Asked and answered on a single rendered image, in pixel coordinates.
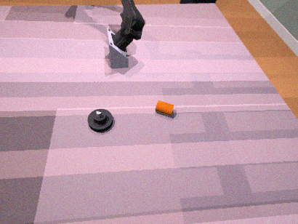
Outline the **orange tapered knob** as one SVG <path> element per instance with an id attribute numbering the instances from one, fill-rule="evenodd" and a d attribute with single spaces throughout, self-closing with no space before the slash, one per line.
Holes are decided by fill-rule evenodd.
<path id="1" fill-rule="evenodd" d="M 159 100 L 157 102 L 155 111 L 165 113 L 165 114 L 171 116 L 173 107 L 174 107 L 174 105 L 169 104 L 169 103 L 165 103 L 165 102 L 162 102 L 162 101 Z"/>

